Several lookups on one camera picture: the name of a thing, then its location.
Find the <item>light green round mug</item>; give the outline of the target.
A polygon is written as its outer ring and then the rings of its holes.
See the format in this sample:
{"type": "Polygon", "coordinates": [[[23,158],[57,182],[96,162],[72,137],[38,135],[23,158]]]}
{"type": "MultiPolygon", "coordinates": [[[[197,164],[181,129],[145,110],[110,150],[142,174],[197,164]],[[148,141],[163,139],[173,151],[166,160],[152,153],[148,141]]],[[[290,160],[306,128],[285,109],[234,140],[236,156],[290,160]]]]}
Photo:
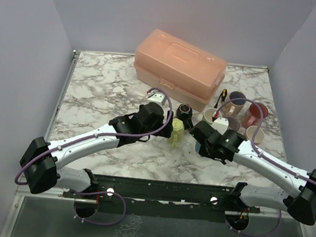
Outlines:
{"type": "Polygon", "coordinates": [[[216,108],[208,108],[203,112],[202,120],[212,125],[213,123],[213,116],[215,116],[217,109],[216,108]]]}

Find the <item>salmon pink mug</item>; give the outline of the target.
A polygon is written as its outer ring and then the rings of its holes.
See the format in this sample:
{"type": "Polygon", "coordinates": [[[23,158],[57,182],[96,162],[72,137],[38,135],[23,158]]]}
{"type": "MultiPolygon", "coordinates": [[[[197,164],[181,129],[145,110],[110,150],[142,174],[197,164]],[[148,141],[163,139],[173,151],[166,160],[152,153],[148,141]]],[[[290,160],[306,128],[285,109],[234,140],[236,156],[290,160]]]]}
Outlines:
{"type": "Polygon", "coordinates": [[[248,140],[254,139],[255,145],[258,146],[265,139],[265,133],[261,128],[257,130],[257,126],[252,125],[245,130],[245,137],[248,140]]]}

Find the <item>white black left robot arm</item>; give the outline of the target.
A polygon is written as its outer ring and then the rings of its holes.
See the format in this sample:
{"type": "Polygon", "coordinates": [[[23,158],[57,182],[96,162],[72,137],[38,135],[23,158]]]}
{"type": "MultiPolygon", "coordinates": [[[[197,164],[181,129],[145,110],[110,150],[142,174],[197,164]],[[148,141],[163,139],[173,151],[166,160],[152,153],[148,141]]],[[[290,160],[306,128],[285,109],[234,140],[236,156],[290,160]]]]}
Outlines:
{"type": "Polygon", "coordinates": [[[32,194],[40,194],[61,186],[77,191],[81,197],[90,198],[96,191],[92,174],[86,170],[62,172],[71,162],[90,154],[119,148],[143,137],[169,138],[172,131],[173,112],[164,114],[154,102],[140,105],[138,112],[115,117],[102,127],[68,138],[47,142],[44,137],[33,139],[20,159],[21,169],[14,178],[17,185],[27,185],[32,194]]]}

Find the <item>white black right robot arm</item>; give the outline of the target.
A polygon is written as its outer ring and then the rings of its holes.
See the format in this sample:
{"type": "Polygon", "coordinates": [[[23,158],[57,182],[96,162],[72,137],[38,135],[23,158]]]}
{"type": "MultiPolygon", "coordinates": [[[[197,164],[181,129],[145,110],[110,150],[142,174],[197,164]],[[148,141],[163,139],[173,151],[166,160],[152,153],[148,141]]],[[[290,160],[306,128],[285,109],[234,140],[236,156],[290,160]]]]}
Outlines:
{"type": "Polygon", "coordinates": [[[316,222],[316,170],[308,172],[253,145],[245,136],[226,130],[221,134],[205,121],[200,121],[190,134],[200,144],[199,154],[226,164],[235,162],[252,169],[277,185],[276,188],[238,183],[228,197],[230,208],[268,207],[287,212],[304,225],[316,222]]]}

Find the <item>pink ghost pattern mug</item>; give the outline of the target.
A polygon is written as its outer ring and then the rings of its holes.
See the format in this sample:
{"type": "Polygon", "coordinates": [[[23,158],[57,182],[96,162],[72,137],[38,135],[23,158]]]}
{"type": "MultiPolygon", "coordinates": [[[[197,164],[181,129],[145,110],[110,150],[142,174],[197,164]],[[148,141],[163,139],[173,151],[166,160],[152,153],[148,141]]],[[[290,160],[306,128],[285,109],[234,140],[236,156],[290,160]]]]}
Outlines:
{"type": "Polygon", "coordinates": [[[242,126],[244,128],[248,128],[252,125],[258,125],[261,122],[260,110],[262,111],[262,116],[265,119],[269,115],[269,110],[263,103],[256,102],[257,105],[251,104],[246,111],[243,119],[242,126]]]}

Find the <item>iridescent beige mug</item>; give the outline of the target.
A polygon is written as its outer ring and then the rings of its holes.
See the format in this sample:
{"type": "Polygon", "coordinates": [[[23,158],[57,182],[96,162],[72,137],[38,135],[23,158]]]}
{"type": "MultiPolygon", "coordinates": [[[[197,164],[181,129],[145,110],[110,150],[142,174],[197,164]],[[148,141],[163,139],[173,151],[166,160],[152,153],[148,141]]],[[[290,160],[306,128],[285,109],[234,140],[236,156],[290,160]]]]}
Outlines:
{"type": "Polygon", "coordinates": [[[233,91],[227,97],[225,102],[228,102],[221,110],[224,117],[236,117],[246,103],[246,96],[240,91],[233,91]]]}

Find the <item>black mug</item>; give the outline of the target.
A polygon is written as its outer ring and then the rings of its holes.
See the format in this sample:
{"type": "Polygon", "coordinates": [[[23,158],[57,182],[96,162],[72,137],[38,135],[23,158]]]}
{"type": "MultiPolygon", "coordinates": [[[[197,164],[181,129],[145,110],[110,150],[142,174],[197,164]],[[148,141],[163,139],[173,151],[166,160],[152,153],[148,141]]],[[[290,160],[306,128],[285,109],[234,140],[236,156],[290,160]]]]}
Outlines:
{"type": "Polygon", "coordinates": [[[184,125],[184,129],[190,131],[193,128],[192,123],[192,108],[188,104],[180,104],[176,110],[176,118],[181,120],[184,125]]]}

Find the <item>purple mug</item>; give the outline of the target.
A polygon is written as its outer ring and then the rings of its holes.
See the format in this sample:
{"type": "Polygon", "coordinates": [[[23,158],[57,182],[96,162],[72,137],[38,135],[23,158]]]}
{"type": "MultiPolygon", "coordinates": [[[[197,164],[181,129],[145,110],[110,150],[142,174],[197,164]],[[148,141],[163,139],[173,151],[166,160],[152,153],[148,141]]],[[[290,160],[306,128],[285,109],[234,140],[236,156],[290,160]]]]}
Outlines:
{"type": "Polygon", "coordinates": [[[228,129],[232,129],[233,131],[238,132],[240,129],[239,121],[232,116],[229,116],[229,117],[227,116],[226,119],[228,120],[228,124],[229,124],[228,129]]]}

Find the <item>green faceted mug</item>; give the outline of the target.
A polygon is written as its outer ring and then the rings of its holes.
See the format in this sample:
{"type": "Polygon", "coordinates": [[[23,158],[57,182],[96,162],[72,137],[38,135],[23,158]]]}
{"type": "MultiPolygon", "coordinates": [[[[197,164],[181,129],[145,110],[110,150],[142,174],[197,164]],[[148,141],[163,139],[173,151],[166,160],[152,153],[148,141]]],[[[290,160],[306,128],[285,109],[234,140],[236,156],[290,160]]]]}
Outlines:
{"type": "Polygon", "coordinates": [[[183,133],[184,133],[184,124],[183,122],[178,119],[174,118],[172,120],[172,132],[169,138],[169,142],[172,145],[172,148],[177,148],[179,142],[182,140],[183,133]]]}

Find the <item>blue mug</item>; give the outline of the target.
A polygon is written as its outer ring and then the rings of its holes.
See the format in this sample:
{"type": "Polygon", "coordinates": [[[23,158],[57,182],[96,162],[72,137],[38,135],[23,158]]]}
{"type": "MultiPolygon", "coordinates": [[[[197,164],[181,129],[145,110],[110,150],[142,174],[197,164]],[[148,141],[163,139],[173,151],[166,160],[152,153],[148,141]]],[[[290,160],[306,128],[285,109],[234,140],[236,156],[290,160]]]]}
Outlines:
{"type": "Polygon", "coordinates": [[[195,151],[196,151],[197,153],[199,153],[200,149],[201,149],[201,144],[198,143],[198,142],[196,142],[196,144],[195,144],[195,151]]]}

